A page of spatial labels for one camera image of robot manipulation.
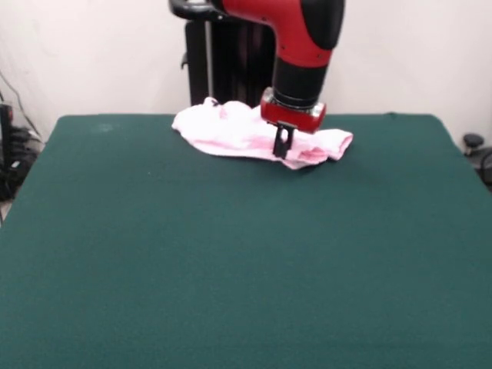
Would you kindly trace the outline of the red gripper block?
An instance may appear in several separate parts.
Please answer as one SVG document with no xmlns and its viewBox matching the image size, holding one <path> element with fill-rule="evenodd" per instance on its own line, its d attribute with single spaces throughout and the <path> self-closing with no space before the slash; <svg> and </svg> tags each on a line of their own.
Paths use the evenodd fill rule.
<svg viewBox="0 0 492 369">
<path fill-rule="evenodd" d="M 292 147 L 294 129 L 308 134 L 315 133 L 324 120 L 326 104 L 318 102 L 309 109 L 288 107 L 278 102 L 274 97 L 273 88 L 268 87 L 261 96 L 260 110 L 263 120 L 277 125 L 273 147 L 274 156 L 286 158 Z"/>
</svg>

